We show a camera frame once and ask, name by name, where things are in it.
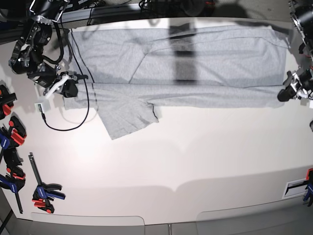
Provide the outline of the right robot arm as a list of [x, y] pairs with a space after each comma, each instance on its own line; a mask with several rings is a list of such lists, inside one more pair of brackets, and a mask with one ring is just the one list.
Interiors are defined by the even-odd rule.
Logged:
[[[16, 74], [26, 74], [28, 79], [45, 88], [44, 95], [61, 94], [65, 98], [78, 95], [78, 80], [87, 79], [86, 75], [76, 72], [62, 72], [59, 63], [64, 56], [64, 45], [58, 26], [68, 0], [34, 0], [32, 1], [23, 32], [17, 40], [9, 60], [11, 70]], [[44, 55], [46, 46], [55, 27], [59, 42], [60, 56], [52, 60]]]

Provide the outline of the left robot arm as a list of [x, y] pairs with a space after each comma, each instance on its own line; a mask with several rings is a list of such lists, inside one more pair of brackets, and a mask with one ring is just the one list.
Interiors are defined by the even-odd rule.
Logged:
[[[313, 59], [313, 2], [311, 0], [290, 0], [291, 21], [301, 36], [298, 52], [305, 58]], [[278, 93], [280, 102], [291, 99], [313, 99], [313, 65], [288, 71], [284, 88]]]

